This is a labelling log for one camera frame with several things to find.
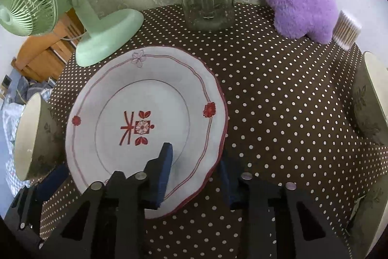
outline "ceramic bowl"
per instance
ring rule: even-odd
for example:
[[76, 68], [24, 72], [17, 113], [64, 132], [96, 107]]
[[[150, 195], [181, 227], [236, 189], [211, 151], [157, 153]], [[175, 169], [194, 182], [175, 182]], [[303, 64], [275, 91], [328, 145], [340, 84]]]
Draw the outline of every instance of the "ceramic bowl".
[[371, 52], [365, 52], [353, 85], [354, 114], [362, 133], [388, 146], [388, 70]]
[[15, 139], [17, 177], [31, 180], [45, 176], [65, 152], [62, 128], [53, 118], [51, 106], [39, 93], [26, 104], [20, 117]]
[[356, 211], [349, 243], [353, 259], [364, 259], [388, 224], [388, 175], [379, 177]]

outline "table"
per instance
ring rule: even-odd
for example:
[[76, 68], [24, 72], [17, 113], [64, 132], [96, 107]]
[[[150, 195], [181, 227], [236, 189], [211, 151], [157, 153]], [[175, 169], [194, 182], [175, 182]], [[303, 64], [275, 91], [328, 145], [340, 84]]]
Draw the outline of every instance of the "table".
[[[354, 201], [387, 168], [387, 148], [362, 138], [352, 112], [352, 81], [362, 54], [335, 43], [280, 36], [268, 7], [236, 4], [236, 24], [219, 32], [190, 32], [179, 5], [143, 12], [139, 32], [106, 60], [67, 63], [51, 96], [66, 128], [77, 95], [111, 59], [150, 45], [176, 46], [200, 58], [220, 81], [228, 104], [225, 149], [246, 171], [276, 184], [295, 182], [311, 192], [333, 231], [343, 231]], [[79, 197], [71, 176], [43, 206], [47, 239]], [[205, 188], [172, 216], [146, 221], [151, 258], [234, 258], [242, 213], [222, 201], [214, 173]]]

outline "red floral motif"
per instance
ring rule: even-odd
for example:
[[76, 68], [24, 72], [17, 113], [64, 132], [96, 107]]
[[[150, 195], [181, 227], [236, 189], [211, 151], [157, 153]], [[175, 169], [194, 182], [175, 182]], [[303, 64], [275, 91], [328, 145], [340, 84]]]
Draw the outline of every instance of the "red floral motif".
[[204, 117], [212, 117], [216, 114], [216, 104], [214, 102], [209, 102], [205, 109], [203, 110]]
[[146, 113], [144, 113], [144, 111], [139, 111], [139, 117], [141, 117], [142, 119], [149, 117], [150, 114], [151, 114], [151, 111], [147, 111]]
[[73, 123], [75, 126], [78, 126], [81, 124], [81, 118], [79, 116], [73, 116], [71, 123]]
[[[131, 120], [129, 121], [128, 117], [127, 117], [127, 112], [124, 111], [124, 119], [125, 119], [125, 123], [127, 125], [121, 127], [122, 130], [125, 130], [125, 133], [124, 133], [123, 137], [121, 138], [120, 145], [123, 144], [123, 141], [124, 141], [125, 137], [127, 136], [127, 134], [128, 134], [128, 145], [130, 144], [132, 129], [133, 129], [134, 134], [144, 135], [144, 134], [149, 134], [150, 129], [153, 129], [155, 127], [155, 125], [151, 124], [151, 120], [135, 121], [135, 124], [132, 125], [133, 115], [134, 115], [134, 112], [132, 112]], [[139, 111], [138, 115], [141, 119], [145, 119], [151, 115], [151, 111], [147, 111], [147, 112]], [[147, 145], [148, 139], [146, 139], [144, 136], [138, 137], [135, 140], [135, 145], [138, 146], [140, 144]]]
[[138, 145], [140, 145], [140, 144], [147, 145], [147, 144], [148, 144], [148, 139], [146, 139], [146, 138], [143, 137], [143, 136], [138, 137], [138, 138], [135, 140], [135, 146], [138, 146]]

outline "fan cord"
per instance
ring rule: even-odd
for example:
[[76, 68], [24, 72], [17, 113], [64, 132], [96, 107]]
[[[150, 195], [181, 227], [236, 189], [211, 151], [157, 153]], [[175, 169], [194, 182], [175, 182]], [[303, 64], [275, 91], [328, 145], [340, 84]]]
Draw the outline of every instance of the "fan cord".
[[79, 38], [83, 37], [87, 31], [85, 31], [83, 34], [79, 35], [78, 37], [73, 37], [73, 38], [71, 38], [71, 39], [68, 39], [68, 38], [65, 38], [65, 37], [61, 37], [60, 35], [57, 35], [57, 34], [54, 32], [54, 30], [51, 31], [51, 32], [53, 33], [53, 35], [56, 35], [57, 37], [59, 37], [60, 40], [73, 41], [73, 40], [76, 40], [76, 39], [79, 39]]

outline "plate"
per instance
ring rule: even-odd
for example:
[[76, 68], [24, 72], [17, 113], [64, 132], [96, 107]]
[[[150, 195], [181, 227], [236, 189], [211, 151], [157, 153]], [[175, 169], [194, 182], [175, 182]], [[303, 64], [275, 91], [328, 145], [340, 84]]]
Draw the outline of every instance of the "plate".
[[87, 82], [71, 110], [66, 156], [77, 188], [106, 183], [115, 170], [129, 177], [173, 146], [167, 190], [158, 210], [170, 214], [204, 187], [218, 163], [227, 108], [210, 70], [183, 50], [149, 46], [110, 61]]

